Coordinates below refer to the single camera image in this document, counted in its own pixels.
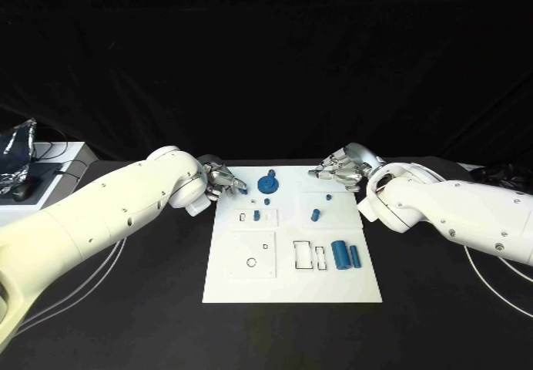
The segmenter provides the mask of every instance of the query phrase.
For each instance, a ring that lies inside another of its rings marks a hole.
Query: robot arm
[[[358,191],[358,180],[369,178],[366,199],[358,203],[369,221],[379,219],[400,233],[419,221],[428,221],[454,243],[533,265],[531,195],[446,181],[416,163],[384,163],[358,144],[350,144],[331,156],[325,159],[331,170],[324,170],[322,162],[309,175],[337,180],[348,191]]]
[[[167,203],[196,216],[233,187],[246,189],[220,159],[200,163],[167,146],[0,229],[0,352],[53,280],[148,224]]]

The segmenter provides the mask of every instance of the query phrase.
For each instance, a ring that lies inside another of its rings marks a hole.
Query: blue object
[[[258,189],[262,194],[271,194],[279,188],[279,182],[275,179],[275,172],[269,170],[269,174],[262,176],[258,181]]]
[[[337,240],[331,243],[331,249],[337,270],[345,270],[351,267],[350,257],[347,257],[347,244],[341,240]]]
[[[351,260],[353,260],[353,267],[360,268],[361,262],[358,261],[357,247],[354,245],[350,246],[350,255],[351,255]]]
[[[312,210],[311,221],[317,222],[320,216],[320,210]]]

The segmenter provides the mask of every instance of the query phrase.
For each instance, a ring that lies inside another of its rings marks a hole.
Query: black backdrop
[[[357,141],[382,156],[533,164],[524,9],[170,3],[3,2],[0,109],[115,159],[168,144],[317,158]]]

